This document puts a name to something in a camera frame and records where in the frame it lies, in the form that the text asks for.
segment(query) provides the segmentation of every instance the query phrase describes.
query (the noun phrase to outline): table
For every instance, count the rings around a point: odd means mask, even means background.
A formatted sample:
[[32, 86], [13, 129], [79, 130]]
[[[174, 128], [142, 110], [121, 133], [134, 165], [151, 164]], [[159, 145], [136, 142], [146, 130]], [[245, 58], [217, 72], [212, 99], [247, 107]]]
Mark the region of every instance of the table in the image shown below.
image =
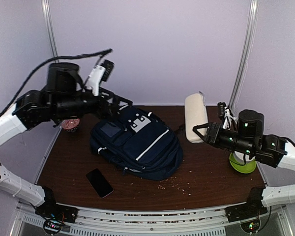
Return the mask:
[[[160, 116], [172, 129], [184, 123], [183, 106], [140, 107]], [[218, 121], [217, 108], [207, 107], [210, 121]], [[225, 151], [207, 144], [188, 142], [179, 134], [184, 161], [177, 172], [163, 181], [122, 175], [103, 157], [92, 155], [89, 137], [98, 122], [93, 115], [81, 119], [75, 133], [61, 131], [42, 171], [39, 185], [50, 187], [59, 203], [113, 210], [176, 210], [213, 207], [245, 202], [254, 186], [264, 186], [256, 169], [241, 174], [229, 164]], [[114, 192], [101, 199], [86, 174], [98, 168], [111, 183]]]

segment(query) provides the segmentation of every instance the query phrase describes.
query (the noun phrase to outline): smartphone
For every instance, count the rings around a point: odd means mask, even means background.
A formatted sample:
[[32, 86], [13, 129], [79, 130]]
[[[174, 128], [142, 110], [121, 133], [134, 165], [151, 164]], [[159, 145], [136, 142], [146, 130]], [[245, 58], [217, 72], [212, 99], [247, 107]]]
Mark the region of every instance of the smartphone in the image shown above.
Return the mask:
[[99, 169], [92, 170], [86, 176], [100, 198], [105, 198], [114, 191]]

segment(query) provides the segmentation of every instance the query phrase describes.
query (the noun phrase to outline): wall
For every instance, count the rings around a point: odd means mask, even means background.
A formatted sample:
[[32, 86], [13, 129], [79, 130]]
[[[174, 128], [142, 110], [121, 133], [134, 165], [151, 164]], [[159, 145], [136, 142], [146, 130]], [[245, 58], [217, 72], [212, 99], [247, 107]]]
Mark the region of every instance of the wall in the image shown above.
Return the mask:
[[[30, 71], [51, 57], [40, 1], [0, 1], [0, 111]], [[39, 70], [23, 92], [41, 89], [46, 67]], [[0, 160], [9, 170], [34, 182], [56, 130], [41, 124], [0, 147]], [[8, 235], [17, 199], [0, 192], [0, 236]]]
[[[295, 141], [295, 0], [262, 0], [236, 111], [265, 115], [265, 134]], [[270, 186], [295, 183], [295, 172], [262, 165]], [[288, 206], [295, 227], [295, 204]]]
[[[59, 55], [113, 48], [104, 87], [135, 104], [182, 105], [197, 91], [228, 101], [242, 52], [249, 0], [55, 0]], [[86, 77], [94, 59], [80, 60]]]

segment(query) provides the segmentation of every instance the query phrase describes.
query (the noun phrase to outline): green plate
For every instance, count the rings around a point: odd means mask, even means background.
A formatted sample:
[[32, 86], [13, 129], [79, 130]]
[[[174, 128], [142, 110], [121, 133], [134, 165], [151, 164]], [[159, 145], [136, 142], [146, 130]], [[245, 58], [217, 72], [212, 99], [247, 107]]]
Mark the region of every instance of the green plate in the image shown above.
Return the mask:
[[247, 163], [244, 166], [241, 166], [241, 164], [236, 161], [236, 159], [232, 153], [230, 154], [230, 164], [235, 170], [237, 170], [238, 172], [243, 173], [243, 174], [252, 173], [256, 169], [256, 166], [257, 166], [255, 160]]

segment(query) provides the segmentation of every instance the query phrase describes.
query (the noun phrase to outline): backpack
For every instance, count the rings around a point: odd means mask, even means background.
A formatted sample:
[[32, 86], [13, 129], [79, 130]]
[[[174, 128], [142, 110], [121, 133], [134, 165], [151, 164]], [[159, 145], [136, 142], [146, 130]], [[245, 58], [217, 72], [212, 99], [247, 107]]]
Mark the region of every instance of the backpack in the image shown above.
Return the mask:
[[152, 112], [124, 106], [116, 120], [106, 119], [91, 131], [93, 154], [123, 169], [123, 174], [163, 180], [182, 162], [182, 148], [177, 135]]

